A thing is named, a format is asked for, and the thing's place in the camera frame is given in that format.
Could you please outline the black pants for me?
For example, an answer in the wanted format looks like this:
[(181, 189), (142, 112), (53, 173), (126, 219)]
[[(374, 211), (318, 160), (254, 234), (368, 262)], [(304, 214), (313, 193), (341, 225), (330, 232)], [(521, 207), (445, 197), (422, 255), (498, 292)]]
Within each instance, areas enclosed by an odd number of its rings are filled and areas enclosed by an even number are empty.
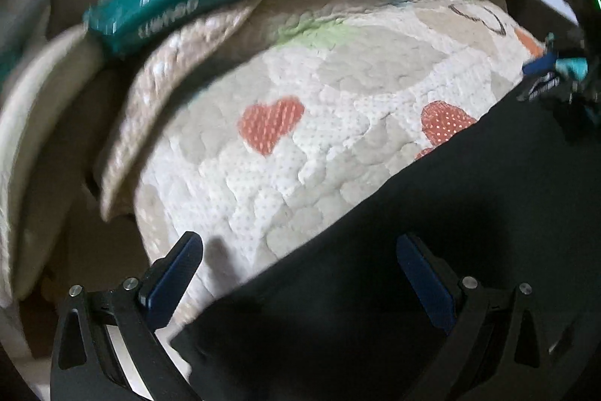
[(446, 340), (397, 261), (418, 237), (458, 277), (528, 284), (554, 400), (600, 396), (600, 140), (507, 95), (174, 339), (204, 400), (408, 400)]

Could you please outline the turquoise fluffy blanket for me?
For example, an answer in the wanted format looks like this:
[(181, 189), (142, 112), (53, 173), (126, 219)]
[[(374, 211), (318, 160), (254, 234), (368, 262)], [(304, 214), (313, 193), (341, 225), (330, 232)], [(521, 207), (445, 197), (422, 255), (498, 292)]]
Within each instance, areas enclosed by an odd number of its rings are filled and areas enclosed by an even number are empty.
[(554, 69), (574, 82), (583, 82), (588, 75), (589, 65), (588, 60), (583, 57), (561, 58), (555, 61)]

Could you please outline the quilted heart pattern bedspread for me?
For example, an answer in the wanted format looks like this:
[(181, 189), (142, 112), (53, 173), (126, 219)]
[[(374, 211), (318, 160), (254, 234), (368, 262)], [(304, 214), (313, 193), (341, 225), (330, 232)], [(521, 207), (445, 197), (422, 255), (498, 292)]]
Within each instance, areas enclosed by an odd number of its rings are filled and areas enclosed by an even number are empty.
[(187, 230), (210, 245), (188, 322), (476, 122), (542, 51), (501, 0), (242, 0), (116, 75), (73, 26), (1, 109), (1, 303), (33, 289), (97, 163), (101, 216), (133, 214), (151, 260)]

